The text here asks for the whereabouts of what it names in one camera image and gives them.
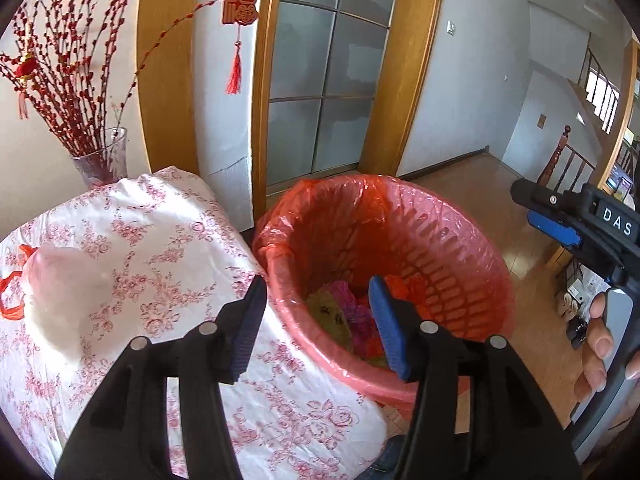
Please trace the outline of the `person's right hand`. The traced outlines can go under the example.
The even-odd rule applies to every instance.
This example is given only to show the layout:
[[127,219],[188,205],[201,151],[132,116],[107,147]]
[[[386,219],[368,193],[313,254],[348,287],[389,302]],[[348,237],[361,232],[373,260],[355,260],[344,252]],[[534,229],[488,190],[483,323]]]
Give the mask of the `person's right hand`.
[[584,402],[593,393],[601,392],[606,386],[604,359],[613,351],[614,338],[603,319],[605,309],[606,295],[600,292],[590,304],[587,337],[582,346],[582,372],[574,385],[578,402]]

